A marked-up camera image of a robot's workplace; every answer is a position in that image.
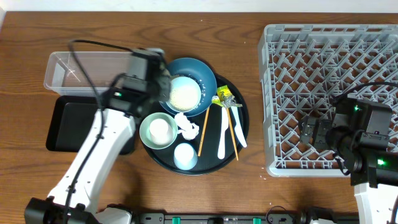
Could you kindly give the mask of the white paper cup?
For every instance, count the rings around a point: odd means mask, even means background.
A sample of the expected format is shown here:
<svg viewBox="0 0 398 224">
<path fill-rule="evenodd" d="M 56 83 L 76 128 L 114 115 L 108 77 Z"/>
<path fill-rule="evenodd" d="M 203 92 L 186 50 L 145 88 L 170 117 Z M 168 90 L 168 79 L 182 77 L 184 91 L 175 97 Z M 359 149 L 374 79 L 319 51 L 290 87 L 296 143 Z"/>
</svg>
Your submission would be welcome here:
<svg viewBox="0 0 398 224">
<path fill-rule="evenodd" d="M 169 144 L 173 137 L 171 126 L 166 120 L 157 118 L 150 123 L 150 138 L 157 145 Z"/>
</svg>

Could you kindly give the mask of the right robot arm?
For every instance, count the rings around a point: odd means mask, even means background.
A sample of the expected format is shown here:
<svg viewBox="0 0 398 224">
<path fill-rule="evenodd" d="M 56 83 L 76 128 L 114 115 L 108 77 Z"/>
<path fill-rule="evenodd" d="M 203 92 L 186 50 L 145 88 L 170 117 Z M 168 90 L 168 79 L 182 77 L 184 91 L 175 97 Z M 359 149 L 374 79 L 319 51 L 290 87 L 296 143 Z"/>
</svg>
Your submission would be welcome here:
<svg viewBox="0 0 398 224">
<path fill-rule="evenodd" d="M 347 96 L 333 107 L 333 119 L 299 121 L 300 142 L 333 151 L 354 187 L 360 223 L 397 223 L 397 154 L 387 150 L 391 107 Z"/>
</svg>

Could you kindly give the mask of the light blue bowl with rice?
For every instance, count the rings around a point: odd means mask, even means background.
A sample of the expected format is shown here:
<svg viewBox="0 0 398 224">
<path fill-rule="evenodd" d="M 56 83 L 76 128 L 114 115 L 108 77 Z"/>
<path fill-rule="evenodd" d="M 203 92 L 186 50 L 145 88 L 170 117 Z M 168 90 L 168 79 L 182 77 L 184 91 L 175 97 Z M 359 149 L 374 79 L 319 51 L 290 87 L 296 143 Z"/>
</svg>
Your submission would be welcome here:
<svg viewBox="0 0 398 224">
<path fill-rule="evenodd" d="M 200 100 L 201 89 L 194 79 L 177 77 L 171 81 L 170 98 L 166 104 L 174 111 L 191 111 L 198 106 Z"/>
</svg>

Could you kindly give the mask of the white tissue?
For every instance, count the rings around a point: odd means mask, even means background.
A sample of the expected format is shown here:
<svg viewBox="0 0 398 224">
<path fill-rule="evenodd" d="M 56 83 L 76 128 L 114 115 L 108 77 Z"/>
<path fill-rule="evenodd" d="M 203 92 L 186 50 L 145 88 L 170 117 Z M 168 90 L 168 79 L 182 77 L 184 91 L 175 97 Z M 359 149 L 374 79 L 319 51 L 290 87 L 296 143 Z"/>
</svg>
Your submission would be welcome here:
<svg viewBox="0 0 398 224">
<path fill-rule="evenodd" d="M 177 131 L 181 134 L 185 140 L 193 140 L 199 133 L 199 126 L 195 123 L 191 123 L 183 113 L 178 113 L 174 116 L 174 120 L 179 127 Z"/>
</svg>

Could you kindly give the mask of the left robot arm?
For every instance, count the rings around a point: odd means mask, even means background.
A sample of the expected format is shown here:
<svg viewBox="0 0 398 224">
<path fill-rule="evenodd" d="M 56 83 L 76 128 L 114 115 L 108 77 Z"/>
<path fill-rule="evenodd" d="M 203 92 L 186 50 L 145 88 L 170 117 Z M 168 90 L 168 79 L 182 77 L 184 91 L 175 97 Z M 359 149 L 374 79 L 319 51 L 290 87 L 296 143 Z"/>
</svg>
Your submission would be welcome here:
<svg viewBox="0 0 398 224">
<path fill-rule="evenodd" d="M 99 212 L 98 199 L 136 124 L 153 102 L 168 100 L 170 73 L 162 49 L 134 49 L 131 57 L 129 70 L 96 94 L 98 110 L 78 154 L 45 200 L 30 200 L 26 223 L 133 223 L 133 212 L 122 205 Z"/>
</svg>

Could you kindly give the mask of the mint green bowl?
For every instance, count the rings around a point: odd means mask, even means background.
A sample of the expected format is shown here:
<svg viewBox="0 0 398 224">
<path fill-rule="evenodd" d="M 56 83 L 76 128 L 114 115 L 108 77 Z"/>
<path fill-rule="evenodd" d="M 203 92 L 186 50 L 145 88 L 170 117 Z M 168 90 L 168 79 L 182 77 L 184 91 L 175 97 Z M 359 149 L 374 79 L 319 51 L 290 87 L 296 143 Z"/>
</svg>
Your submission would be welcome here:
<svg viewBox="0 0 398 224">
<path fill-rule="evenodd" d="M 157 118 L 166 120 L 166 122 L 168 122 L 168 124 L 172 128 L 173 137 L 169 144 L 157 145 L 157 144 L 153 143 L 150 138 L 150 131 L 149 131 L 150 123 Z M 160 150 L 160 149 L 169 147 L 176 140 L 177 131 L 178 131 L 178 126 L 173 117 L 171 117 L 170 115 L 168 115 L 166 113 L 152 113 L 142 121 L 140 128 L 139 128 L 139 135 L 140 135 L 140 139 L 141 139 L 142 143 L 145 146 L 147 146 L 151 149 Z"/>
</svg>

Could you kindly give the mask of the light blue cup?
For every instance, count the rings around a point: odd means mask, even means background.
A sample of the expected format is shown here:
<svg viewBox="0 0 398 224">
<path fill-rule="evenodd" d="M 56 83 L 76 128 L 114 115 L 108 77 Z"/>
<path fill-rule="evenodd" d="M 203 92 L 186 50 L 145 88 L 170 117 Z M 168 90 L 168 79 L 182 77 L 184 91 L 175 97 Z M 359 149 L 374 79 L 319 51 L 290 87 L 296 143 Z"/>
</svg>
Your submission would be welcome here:
<svg viewBox="0 0 398 224">
<path fill-rule="evenodd" d="M 196 150 L 189 143 L 181 143 L 174 150 L 174 163 L 181 170 L 190 170 L 197 164 Z"/>
</svg>

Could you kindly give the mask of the yellow foil snack wrapper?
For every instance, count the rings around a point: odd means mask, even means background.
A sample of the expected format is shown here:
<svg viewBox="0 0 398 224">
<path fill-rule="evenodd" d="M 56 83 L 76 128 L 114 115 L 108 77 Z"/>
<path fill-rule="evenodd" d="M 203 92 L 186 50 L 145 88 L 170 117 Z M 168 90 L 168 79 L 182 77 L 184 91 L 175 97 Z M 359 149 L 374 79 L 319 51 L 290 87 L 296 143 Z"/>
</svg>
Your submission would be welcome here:
<svg viewBox="0 0 398 224">
<path fill-rule="evenodd" d="M 242 107 L 242 104 L 235 100 L 235 96 L 227 85 L 217 88 L 216 95 L 212 97 L 211 102 L 224 108 Z"/>
</svg>

